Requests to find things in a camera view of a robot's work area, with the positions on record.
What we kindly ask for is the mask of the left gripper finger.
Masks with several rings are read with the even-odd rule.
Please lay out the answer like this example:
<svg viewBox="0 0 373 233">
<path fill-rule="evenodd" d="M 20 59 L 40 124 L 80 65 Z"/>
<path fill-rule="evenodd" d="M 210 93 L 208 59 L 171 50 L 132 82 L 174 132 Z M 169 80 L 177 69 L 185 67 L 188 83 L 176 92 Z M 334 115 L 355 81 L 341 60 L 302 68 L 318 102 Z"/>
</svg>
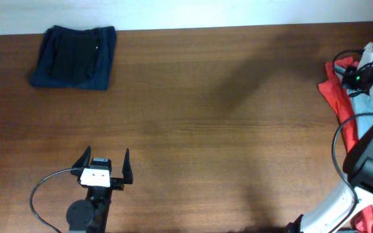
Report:
<svg viewBox="0 0 373 233">
<path fill-rule="evenodd" d="M 88 146 L 82 156 L 72 165 L 72 168 L 88 168 L 91 157 L 91 146 Z"/>
<path fill-rule="evenodd" d="M 122 174 L 125 184 L 133 184 L 133 172 L 130 164 L 130 150 L 127 148 L 122 166 Z"/>
</svg>

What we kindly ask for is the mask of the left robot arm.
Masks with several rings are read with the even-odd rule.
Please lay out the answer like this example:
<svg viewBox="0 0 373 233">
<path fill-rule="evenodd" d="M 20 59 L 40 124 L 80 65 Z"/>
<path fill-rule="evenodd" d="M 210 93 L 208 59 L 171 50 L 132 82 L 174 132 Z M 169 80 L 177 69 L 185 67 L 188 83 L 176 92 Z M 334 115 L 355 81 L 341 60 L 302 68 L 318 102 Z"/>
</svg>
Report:
<svg viewBox="0 0 373 233">
<path fill-rule="evenodd" d="M 87 190 L 85 199 L 75 201 L 67 209 L 66 220 L 69 232 L 105 232 L 107 217 L 114 191 L 123 191 L 133 183 L 130 151 L 126 150 L 122 177 L 112 177 L 110 159 L 91 158 L 91 146 L 72 165 L 71 175 Z"/>
</svg>

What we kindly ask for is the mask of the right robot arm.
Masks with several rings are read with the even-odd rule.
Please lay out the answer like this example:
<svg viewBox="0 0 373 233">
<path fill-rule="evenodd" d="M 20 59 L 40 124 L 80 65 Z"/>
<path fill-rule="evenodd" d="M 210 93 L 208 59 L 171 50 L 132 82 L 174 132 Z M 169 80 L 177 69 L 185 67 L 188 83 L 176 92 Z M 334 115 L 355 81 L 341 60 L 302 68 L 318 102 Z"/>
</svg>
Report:
<svg viewBox="0 0 373 233">
<path fill-rule="evenodd" d="M 340 121 L 331 156 L 341 182 L 284 232 L 346 232 L 344 225 L 356 216 L 362 232 L 373 232 L 373 44 L 347 54 L 340 52 L 326 64 L 328 79 L 318 86 Z"/>
</svg>

